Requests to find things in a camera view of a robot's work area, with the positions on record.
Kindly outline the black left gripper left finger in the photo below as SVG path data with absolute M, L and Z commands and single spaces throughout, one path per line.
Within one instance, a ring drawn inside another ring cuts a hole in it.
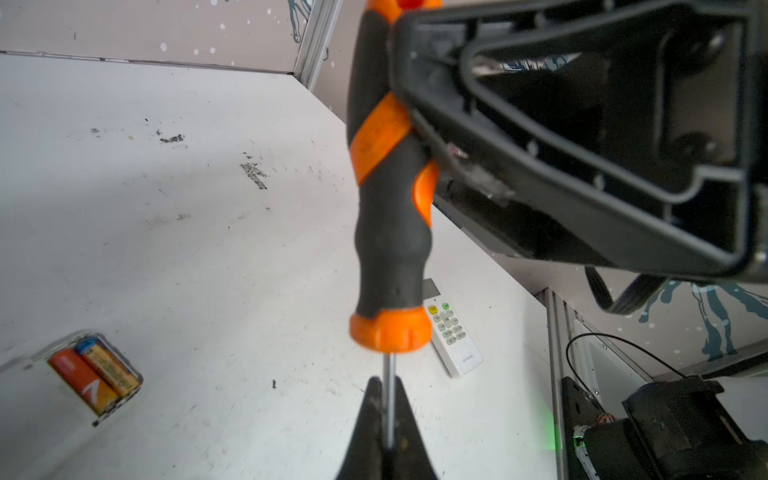
M 338 480 L 380 480 L 383 466 L 382 382 L 379 377 L 368 380 Z

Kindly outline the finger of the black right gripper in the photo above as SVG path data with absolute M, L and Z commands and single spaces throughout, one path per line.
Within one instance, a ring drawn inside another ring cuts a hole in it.
M 766 280 L 765 2 L 440 8 L 389 54 L 419 129 L 583 243 L 572 261 Z

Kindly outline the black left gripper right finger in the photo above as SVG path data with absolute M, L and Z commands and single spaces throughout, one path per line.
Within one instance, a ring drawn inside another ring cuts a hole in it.
M 392 478 L 437 480 L 425 443 L 400 377 L 395 383 L 395 446 L 392 451 Z

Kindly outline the orange black screwdriver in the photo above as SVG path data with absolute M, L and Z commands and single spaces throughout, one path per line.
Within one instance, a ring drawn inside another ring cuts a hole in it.
M 438 1 L 368 1 L 351 67 L 347 142 L 359 193 L 355 247 L 360 293 L 350 335 L 384 356 L 382 446 L 396 444 L 395 357 L 421 349 L 432 326 L 422 280 L 432 245 L 431 208 L 439 169 L 389 80 L 388 36 L 412 11 Z

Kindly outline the white remote control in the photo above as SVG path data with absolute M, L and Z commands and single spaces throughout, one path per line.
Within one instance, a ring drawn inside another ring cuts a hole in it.
M 62 349 L 73 349 L 96 337 L 141 382 L 108 413 L 98 416 L 48 364 Z M 103 333 L 81 330 L 34 352 L 29 345 L 13 348 L 1 365 L 1 477 L 46 479 L 74 458 L 104 424 L 140 393 L 144 378 Z

